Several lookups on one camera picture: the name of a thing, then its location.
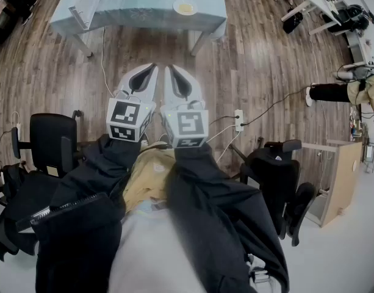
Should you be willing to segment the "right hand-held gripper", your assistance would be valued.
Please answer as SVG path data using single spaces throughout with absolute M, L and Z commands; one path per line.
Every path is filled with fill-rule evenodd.
M 177 65 L 165 67 L 162 124 L 173 148 L 198 148 L 209 136 L 209 113 L 199 82 Z

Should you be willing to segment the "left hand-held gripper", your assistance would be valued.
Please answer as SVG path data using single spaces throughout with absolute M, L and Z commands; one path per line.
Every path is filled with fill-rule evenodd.
M 106 126 L 110 138 L 126 142 L 140 141 L 156 108 L 154 95 L 157 77 L 158 66 L 148 63 L 128 71 L 121 78 L 117 93 L 131 95 L 109 99 Z

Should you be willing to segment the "person's right forearm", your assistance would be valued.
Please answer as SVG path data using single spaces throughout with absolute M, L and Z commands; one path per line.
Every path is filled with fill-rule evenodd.
M 218 220 L 231 229 L 266 228 L 272 224 L 262 192 L 231 179 L 218 167 L 208 144 L 176 149 L 167 181 L 168 207 L 178 221 Z

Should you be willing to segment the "person's left forearm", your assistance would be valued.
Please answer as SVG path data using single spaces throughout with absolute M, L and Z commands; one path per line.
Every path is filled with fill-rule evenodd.
M 116 207 L 125 209 L 123 191 L 140 150 L 140 142 L 111 139 L 104 134 L 83 150 L 83 163 L 62 178 L 50 208 L 106 194 Z

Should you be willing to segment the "light blue table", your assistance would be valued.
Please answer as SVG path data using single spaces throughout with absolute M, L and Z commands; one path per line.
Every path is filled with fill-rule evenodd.
M 192 0 L 198 12 L 183 16 L 173 10 L 176 0 L 100 0 L 91 30 L 116 24 L 143 28 L 200 31 L 217 39 L 225 34 L 225 0 Z

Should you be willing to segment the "person's yellow trousers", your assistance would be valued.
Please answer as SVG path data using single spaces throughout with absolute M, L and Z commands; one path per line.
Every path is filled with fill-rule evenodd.
M 163 141 L 141 147 L 123 191 L 126 212 L 134 210 L 144 201 L 167 199 L 165 185 L 175 162 L 174 149 Z

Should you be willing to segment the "black bag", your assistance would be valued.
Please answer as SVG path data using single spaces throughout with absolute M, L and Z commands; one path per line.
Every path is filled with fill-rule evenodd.
M 293 32 L 299 24 L 303 21 L 303 14 L 300 12 L 297 12 L 290 18 L 286 19 L 283 22 L 282 28 L 286 34 L 290 34 Z

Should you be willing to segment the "black mesh office chair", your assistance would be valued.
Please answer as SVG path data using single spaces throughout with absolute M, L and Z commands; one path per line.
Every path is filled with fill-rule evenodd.
M 36 213 L 46 209 L 61 181 L 40 171 L 27 172 L 18 164 L 5 166 L 4 195 L 0 199 L 0 261 L 9 253 L 17 255 L 23 251 L 35 254 L 37 237 L 32 230 L 31 220 Z

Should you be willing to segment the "person's black jacket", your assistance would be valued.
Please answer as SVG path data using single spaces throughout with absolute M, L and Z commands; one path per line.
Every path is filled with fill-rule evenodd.
M 164 202 L 206 293 L 289 293 L 286 259 L 273 222 L 254 231 L 231 229 L 218 220 L 207 226 L 180 222 Z M 33 215 L 39 244 L 35 292 L 108 293 L 127 214 L 126 204 L 121 209 L 106 194 L 96 194 L 56 209 L 49 204 Z

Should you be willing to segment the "person's grey top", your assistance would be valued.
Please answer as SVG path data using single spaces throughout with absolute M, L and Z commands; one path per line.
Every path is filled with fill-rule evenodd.
M 206 293 L 164 201 L 143 201 L 122 221 L 108 293 Z

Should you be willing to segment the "light wooden desk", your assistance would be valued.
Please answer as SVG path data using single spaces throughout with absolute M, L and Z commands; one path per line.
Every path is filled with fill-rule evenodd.
M 324 227 L 351 205 L 361 166 L 361 142 L 331 140 L 329 145 L 302 143 L 303 148 L 332 153 L 334 162 L 328 188 L 320 189 L 306 217 Z

